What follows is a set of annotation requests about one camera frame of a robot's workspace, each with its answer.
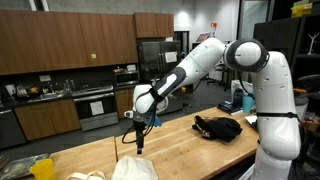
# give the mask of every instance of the blue object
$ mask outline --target blue object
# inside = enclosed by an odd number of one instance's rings
[[[245,113],[250,113],[251,106],[254,105],[255,101],[250,96],[242,97],[242,110]]]
[[[158,116],[155,115],[154,118],[155,118],[155,120],[154,120],[153,126],[159,126],[159,127],[161,127],[161,126],[162,126],[162,122],[161,122],[161,120],[158,118]],[[149,124],[151,124],[151,120],[152,120],[152,116],[150,116],[149,119],[148,119]]]

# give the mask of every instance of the black garment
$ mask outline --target black garment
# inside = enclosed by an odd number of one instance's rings
[[[221,139],[229,143],[242,131],[240,124],[230,118],[195,116],[194,121],[192,128],[200,131],[201,135],[207,139]]]

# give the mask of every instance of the lower cabinet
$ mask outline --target lower cabinet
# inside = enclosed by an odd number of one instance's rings
[[[27,140],[80,129],[73,100],[14,108]]]
[[[133,90],[134,88],[115,91],[119,119],[126,118],[124,112],[132,110]]]

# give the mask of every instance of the white robotic arm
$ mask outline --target white robotic arm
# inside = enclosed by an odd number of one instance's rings
[[[224,63],[239,72],[250,72],[256,97],[260,143],[252,179],[286,179],[291,161],[300,152],[300,134],[293,98],[290,69],[286,58],[268,52],[258,41],[243,39],[229,45],[209,38],[198,45],[155,86],[138,85],[134,90],[133,118],[138,154],[143,148],[146,119],[157,108],[166,107],[165,97],[175,89],[205,76],[223,57]]]

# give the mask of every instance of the wooden countertop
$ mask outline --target wooden countertop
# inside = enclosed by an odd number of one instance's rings
[[[98,140],[50,155],[57,179],[79,172],[103,171],[111,179],[117,163],[114,137]]]
[[[237,120],[242,132],[231,143],[218,140],[206,140],[192,129],[194,116],[229,117]],[[122,144],[116,138],[117,155],[125,155],[151,160],[159,179],[207,179],[228,169],[241,160],[255,154],[258,133],[251,128],[245,116],[249,114],[228,114],[211,108],[184,116],[154,127],[145,138],[142,155],[137,155],[136,144]],[[130,133],[126,141],[134,140]]]

